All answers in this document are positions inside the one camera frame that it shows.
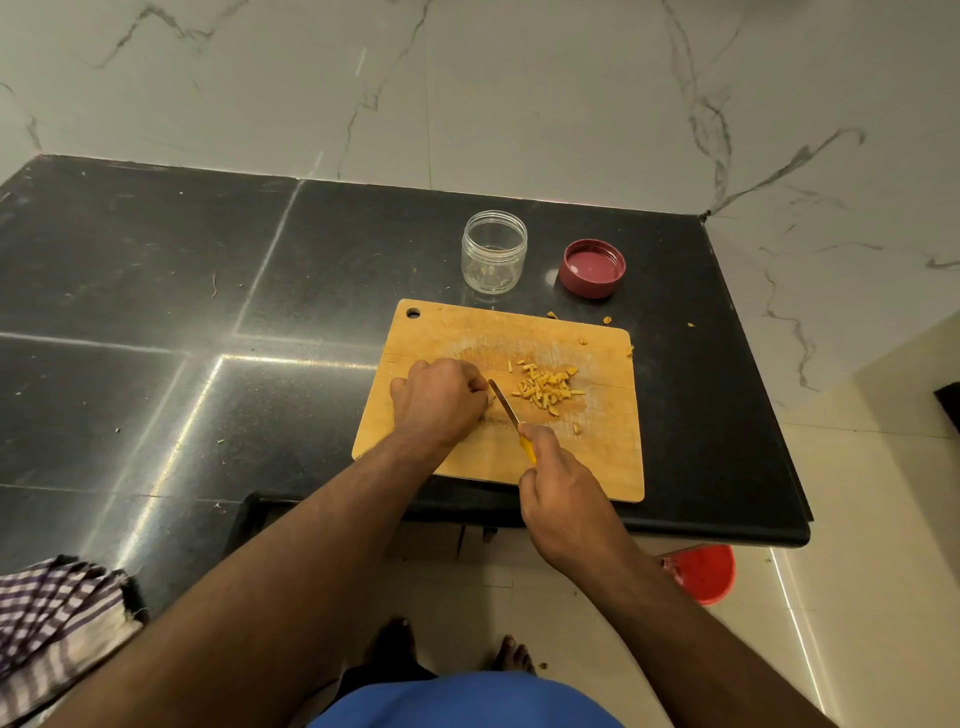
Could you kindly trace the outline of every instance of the clear plastic jar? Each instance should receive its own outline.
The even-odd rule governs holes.
[[[520,280],[526,256],[527,229],[515,215],[489,209],[467,220],[460,269],[470,288],[506,293]]]

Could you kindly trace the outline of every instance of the cutting board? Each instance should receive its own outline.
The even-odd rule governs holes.
[[[579,344],[578,339],[586,343]],[[629,350],[630,334],[622,328],[404,299],[396,306],[353,443],[353,457],[394,428],[391,379],[407,376],[418,359],[465,359],[496,381],[522,421],[552,427],[561,446],[593,471],[608,497],[643,500],[640,426]],[[527,400],[511,397],[510,391],[525,376],[516,365],[518,359],[536,362],[542,371],[577,367],[570,387],[586,394],[559,402],[559,419]],[[513,362],[512,373],[508,360]],[[437,474],[516,485],[530,467],[507,413],[492,392],[490,397],[483,419]],[[579,435],[574,423],[580,426]]]

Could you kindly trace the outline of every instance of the red bucket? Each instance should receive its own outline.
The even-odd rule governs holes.
[[[733,549],[725,545],[703,546],[681,551],[663,559],[686,592],[705,607],[730,593],[736,579]]]

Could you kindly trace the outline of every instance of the white marble wall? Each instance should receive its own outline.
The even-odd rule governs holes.
[[[0,177],[42,146],[711,207],[788,408],[960,308],[958,21],[935,0],[6,0]]]

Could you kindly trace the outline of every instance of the foot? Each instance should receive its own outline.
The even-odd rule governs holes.
[[[417,661],[414,631],[406,617],[394,617],[376,633],[367,648],[367,664]]]
[[[492,669],[499,672],[512,672],[514,670],[518,670],[520,672],[527,672],[531,675],[537,674],[537,669],[534,667],[534,661],[531,659],[530,653],[527,652],[527,645],[522,644],[520,646],[516,646],[516,640],[510,635],[507,635],[503,638],[503,644],[500,645],[500,651],[493,660]]]

